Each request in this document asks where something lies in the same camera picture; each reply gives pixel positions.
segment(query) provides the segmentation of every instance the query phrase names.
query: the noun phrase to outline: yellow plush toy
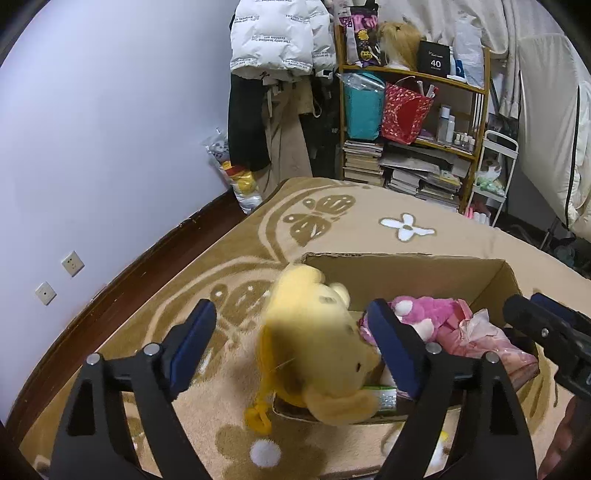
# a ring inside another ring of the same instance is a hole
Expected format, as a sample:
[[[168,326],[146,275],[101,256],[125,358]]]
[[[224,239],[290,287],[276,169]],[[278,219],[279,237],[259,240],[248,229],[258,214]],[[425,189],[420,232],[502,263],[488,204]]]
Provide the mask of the yellow plush toy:
[[[323,280],[313,267],[290,266],[265,306],[257,358],[261,385],[245,412],[246,424],[258,433],[271,431],[273,392],[329,425],[356,423],[378,411],[378,398],[361,387],[379,354],[359,335],[347,289]]]

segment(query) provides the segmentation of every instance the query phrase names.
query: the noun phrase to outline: bed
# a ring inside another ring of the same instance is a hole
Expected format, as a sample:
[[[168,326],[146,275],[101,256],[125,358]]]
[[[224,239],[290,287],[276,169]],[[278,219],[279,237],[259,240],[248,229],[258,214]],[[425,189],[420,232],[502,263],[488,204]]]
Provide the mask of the bed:
[[[380,224],[383,218],[413,217],[413,227],[433,233],[411,235]],[[498,229],[478,225],[411,196],[380,187],[329,179],[287,181],[250,217],[202,253],[146,302],[100,348],[105,358],[132,355],[161,340],[184,321],[200,298],[219,312],[205,360],[174,408],[211,476],[224,480],[312,479],[367,468],[384,461],[381,446],[396,425],[334,427],[274,418],[271,440],[281,450],[273,468],[260,468],[250,456],[258,436],[243,425],[243,410],[258,385],[255,345],[259,313],[279,272],[306,252],[422,253],[503,258],[526,296],[534,291],[591,315],[589,283],[556,259]],[[393,271],[392,275],[404,272]],[[532,432],[538,462],[543,458],[571,395],[558,387],[555,367],[540,355],[541,374],[519,397]],[[57,425],[72,380],[45,409],[21,444],[38,469],[50,470]],[[132,395],[125,409],[143,468],[157,473]],[[453,434],[458,412],[448,414],[444,430]]]

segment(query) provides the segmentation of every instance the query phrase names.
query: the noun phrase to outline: human hand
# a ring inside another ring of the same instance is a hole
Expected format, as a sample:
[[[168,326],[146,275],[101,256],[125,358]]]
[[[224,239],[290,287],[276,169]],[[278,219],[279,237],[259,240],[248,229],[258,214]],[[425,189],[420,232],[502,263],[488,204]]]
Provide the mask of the human hand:
[[[576,405],[577,397],[570,399],[569,404],[566,405],[566,411],[564,412],[564,418],[556,428],[554,439],[548,447],[548,452],[538,470],[538,480],[542,480],[546,477],[553,469],[558,465],[562,459],[563,453],[569,449],[573,443],[573,432],[570,428],[570,420],[573,418],[574,408]]]

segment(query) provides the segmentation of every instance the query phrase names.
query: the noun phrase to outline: white bottle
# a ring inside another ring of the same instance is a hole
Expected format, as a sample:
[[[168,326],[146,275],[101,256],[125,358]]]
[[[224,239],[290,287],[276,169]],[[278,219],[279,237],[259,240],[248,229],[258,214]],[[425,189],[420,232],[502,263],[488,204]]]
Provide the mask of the white bottle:
[[[449,46],[449,75],[456,76],[456,59],[453,56],[453,47]]]
[[[453,131],[456,127],[456,117],[453,115],[449,116],[449,120],[447,121],[447,135],[445,137],[446,143],[453,142]]]
[[[447,124],[449,123],[450,108],[446,105],[441,106],[439,112],[439,127],[437,128],[437,142],[445,143],[447,138]]]

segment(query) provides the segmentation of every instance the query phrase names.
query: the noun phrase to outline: plastic bag with toys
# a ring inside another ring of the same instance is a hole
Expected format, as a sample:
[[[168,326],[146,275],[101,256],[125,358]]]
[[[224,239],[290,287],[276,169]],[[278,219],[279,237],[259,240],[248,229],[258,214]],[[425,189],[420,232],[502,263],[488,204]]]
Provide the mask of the plastic bag with toys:
[[[216,160],[227,183],[234,189],[240,208],[247,215],[262,203],[262,197],[252,172],[230,161],[228,135],[219,129],[217,134],[204,142],[207,152]]]

